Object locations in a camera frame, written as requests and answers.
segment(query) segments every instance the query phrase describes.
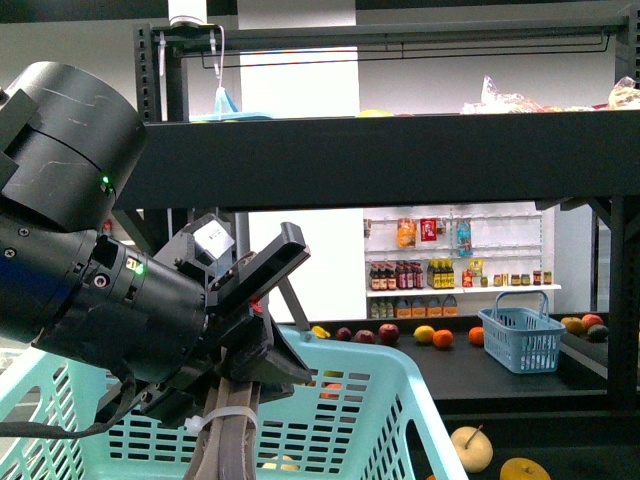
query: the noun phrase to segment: plastic bag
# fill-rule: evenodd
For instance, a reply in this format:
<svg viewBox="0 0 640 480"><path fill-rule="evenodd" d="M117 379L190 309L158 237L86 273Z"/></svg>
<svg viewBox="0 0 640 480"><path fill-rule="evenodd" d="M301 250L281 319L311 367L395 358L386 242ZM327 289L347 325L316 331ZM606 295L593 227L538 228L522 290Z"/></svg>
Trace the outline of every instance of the plastic bag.
<svg viewBox="0 0 640 480"><path fill-rule="evenodd" d="M636 82L631 77L624 77L616 83L609 94L609 109L640 109L640 90L636 90L635 86Z"/></svg>
<svg viewBox="0 0 640 480"><path fill-rule="evenodd" d="M520 93L502 94L488 75L482 85L480 103L465 103L463 114L528 113L542 111L542 107Z"/></svg>

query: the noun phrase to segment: apple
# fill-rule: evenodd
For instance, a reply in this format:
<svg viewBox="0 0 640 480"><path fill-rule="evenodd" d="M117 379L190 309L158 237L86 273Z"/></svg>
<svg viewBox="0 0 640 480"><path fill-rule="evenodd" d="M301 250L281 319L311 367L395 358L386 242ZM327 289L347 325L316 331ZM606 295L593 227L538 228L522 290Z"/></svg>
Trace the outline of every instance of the apple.
<svg viewBox="0 0 640 480"><path fill-rule="evenodd" d="M376 343L376 336L370 330L358 330L355 340L358 343Z"/></svg>
<svg viewBox="0 0 640 480"><path fill-rule="evenodd" d="M500 469L500 480L551 480L547 471L528 458L510 458Z"/></svg>
<svg viewBox="0 0 640 480"><path fill-rule="evenodd" d="M588 331L594 325L604 325L604 320L599 315L595 313L587 313L584 317L582 317L582 325L584 326L584 331Z"/></svg>
<svg viewBox="0 0 640 480"><path fill-rule="evenodd" d="M338 331L336 332L336 338L338 340L343 341L343 342L350 341L351 340L351 330L349 330L347 327L339 328Z"/></svg>
<svg viewBox="0 0 640 480"><path fill-rule="evenodd" d="M460 427L451 434L451 443L467 473L479 473L489 466L493 446L480 427Z"/></svg>
<svg viewBox="0 0 640 480"><path fill-rule="evenodd" d="M385 323L378 329L380 342L384 345L395 345L400 338L400 329L393 323Z"/></svg>

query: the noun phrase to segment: cable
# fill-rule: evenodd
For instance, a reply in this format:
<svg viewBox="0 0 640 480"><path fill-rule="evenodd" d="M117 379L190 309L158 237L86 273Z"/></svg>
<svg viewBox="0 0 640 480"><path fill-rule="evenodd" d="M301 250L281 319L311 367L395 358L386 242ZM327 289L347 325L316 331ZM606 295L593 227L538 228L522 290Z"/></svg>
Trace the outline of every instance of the cable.
<svg viewBox="0 0 640 480"><path fill-rule="evenodd" d="M136 380L133 375L128 375L122 382L122 399L116 413L106 423L94 423L86 430L69 432L58 425L45 425L37 422L1 422L0 437L26 437L68 440L85 438L91 435L104 433L117 424L131 409L136 396Z"/></svg>
<svg viewBox="0 0 640 480"><path fill-rule="evenodd" d="M218 25L220 29L220 76L218 78L218 88L222 88L222 75L224 74L224 49L225 49L225 38L224 38L224 27L222 25Z"/></svg>

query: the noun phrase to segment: basket handle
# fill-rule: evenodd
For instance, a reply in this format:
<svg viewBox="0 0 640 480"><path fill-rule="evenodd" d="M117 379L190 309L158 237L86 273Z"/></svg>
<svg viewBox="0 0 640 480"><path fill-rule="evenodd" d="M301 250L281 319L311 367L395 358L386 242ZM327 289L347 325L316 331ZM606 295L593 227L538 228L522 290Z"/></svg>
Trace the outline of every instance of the basket handle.
<svg viewBox="0 0 640 480"><path fill-rule="evenodd" d="M549 297L542 290L530 290L527 292L502 292L496 297L496 303L493 307L493 318L497 318L498 314L498 302L501 298L506 297L507 295L526 295L530 293L539 293L542 295L542 305L540 305L540 317L541 318L549 318Z"/></svg>

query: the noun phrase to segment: black shelf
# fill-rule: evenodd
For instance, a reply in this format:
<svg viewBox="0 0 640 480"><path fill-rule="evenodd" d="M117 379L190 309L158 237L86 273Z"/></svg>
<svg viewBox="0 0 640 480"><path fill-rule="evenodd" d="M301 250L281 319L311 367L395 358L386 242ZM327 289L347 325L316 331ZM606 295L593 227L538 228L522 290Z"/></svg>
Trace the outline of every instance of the black shelf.
<svg viewBox="0 0 640 480"><path fill-rule="evenodd" d="M640 162L631 153L640 152L639 124L640 111L149 124L148 146L116 208L640 195ZM424 188L385 187L408 177Z"/></svg>

